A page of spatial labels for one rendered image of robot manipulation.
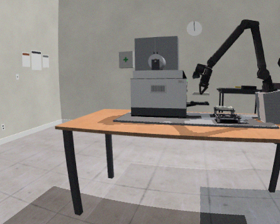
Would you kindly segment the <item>white roll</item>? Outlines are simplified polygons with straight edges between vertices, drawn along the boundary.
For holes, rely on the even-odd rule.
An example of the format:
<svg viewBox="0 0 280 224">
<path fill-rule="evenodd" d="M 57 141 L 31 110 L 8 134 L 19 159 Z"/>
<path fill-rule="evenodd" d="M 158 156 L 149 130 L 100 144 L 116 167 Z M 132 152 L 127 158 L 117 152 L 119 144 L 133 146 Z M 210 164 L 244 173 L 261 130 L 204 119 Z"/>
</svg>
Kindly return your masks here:
<svg viewBox="0 0 280 224">
<path fill-rule="evenodd" d="M 151 68 L 152 68 L 152 60 L 153 59 L 159 59 L 160 60 L 160 70 L 165 67 L 165 60 L 164 60 L 164 58 L 162 56 L 160 56 L 159 54 L 153 54 L 148 59 L 148 64 L 149 64 L 149 66 Z"/>
</svg>

